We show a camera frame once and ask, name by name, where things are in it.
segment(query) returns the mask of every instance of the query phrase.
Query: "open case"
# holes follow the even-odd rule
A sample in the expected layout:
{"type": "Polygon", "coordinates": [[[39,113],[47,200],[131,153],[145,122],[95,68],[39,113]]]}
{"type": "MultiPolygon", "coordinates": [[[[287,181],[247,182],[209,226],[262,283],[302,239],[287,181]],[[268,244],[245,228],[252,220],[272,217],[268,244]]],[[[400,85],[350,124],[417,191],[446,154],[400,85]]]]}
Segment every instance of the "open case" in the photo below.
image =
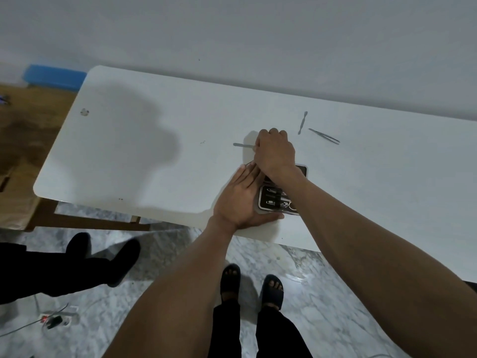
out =
{"type": "MultiPolygon", "coordinates": [[[[301,172],[307,177],[308,168],[304,165],[296,165],[300,168],[301,172]]],[[[285,192],[277,185],[273,183],[273,181],[265,177],[263,181],[263,185],[260,187],[259,192],[259,209],[266,210],[266,211],[280,211],[283,213],[288,213],[290,215],[300,215],[296,208],[286,195],[285,192]]]]}

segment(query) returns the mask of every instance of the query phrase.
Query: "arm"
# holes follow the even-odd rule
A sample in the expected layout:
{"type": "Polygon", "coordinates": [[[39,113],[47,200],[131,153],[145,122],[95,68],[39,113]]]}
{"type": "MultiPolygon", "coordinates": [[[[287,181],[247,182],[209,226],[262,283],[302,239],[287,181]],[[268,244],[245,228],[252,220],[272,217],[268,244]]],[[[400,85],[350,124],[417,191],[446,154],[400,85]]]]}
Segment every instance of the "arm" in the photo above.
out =
{"type": "Polygon", "coordinates": [[[477,295],[418,247],[361,216],[295,167],[285,131],[262,130],[255,161],[294,202],[319,249],[388,336],[413,357],[470,357],[477,295]]]}
{"type": "Polygon", "coordinates": [[[283,218],[254,211],[263,178],[254,163],[237,170],[204,232],[138,299],[104,358],[207,356],[212,311],[232,235],[239,228],[283,218]]]}

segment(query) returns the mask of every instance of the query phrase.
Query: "white table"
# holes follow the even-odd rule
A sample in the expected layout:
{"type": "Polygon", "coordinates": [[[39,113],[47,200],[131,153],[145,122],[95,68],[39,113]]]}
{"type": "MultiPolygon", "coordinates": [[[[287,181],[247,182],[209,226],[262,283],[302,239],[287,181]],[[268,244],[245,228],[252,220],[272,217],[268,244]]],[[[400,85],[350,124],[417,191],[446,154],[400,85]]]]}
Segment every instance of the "white table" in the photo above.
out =
{"type": "MultiPolygon", "coordinates": [[[[232,144],[271,127],[288,131],[316,185],[477,281],[476,122],[98,66],[34,191],[204,228],[222,187],[253,159],[232,144]]],[[[238,235],[317,250],[298,216],[238,235]]]]}

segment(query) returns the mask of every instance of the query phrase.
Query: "cable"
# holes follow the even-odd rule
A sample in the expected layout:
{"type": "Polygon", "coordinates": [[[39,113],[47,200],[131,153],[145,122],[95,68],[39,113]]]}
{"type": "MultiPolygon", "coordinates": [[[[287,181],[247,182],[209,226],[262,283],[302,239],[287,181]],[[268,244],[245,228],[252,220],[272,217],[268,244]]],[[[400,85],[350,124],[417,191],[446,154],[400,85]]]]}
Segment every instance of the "cable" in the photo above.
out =
{"type": "MultiPolygon", "coordinates": [[[[66,309],[66,307],[67,307],[69,304],[70,304],[70,303],[66,303],[66,305],[63,307],[63,309],[60,309],[60,310],[58,310],[57,312],[51,313],[51,314],[48,315],[46,318],[49,318],[49,317],[51,317],[52,315],[55,315],[55,314],[58,314],[58,313],[62,312],[63,310],[66,309]]],[[[4,337],[4,336],[7,336],[7,335],[9,335],[9,334],[15,333],[15,332],[17,332],[17,331],[19,331],[19,330],[21,330],[21,329],[23,329],[23,328],[26,328],[27,326],[33,325],[33,324],[35,324],[35,323],[38,323],[38,322],[40,322],[41,320],[42,320],[42,319],[35,320],[34,322],[29,323],[29,324],[27,324],[27,325],[24,325],[24,326],[22,326],[22,327],[20,327],[20,328],[18,328],[18,329],[12,330],[11,332],[2,334],[2,335],[0,336],[0,338],[2,338],[2,337],[4,337]]]]}

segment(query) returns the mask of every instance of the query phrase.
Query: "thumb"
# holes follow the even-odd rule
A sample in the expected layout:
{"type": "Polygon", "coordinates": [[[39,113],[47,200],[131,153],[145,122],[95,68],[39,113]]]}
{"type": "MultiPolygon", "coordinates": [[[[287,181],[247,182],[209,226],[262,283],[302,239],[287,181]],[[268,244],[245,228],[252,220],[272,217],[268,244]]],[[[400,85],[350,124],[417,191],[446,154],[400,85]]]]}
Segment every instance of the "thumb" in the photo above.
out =
{"type": "Polygon", "coordinates": [[[267,222],[273,222],[284,219],[285,216],[281,212],[270,212],[259,214],[255,212],[252,219],[248,222],[249,226],[260,226],[267,222]]]}

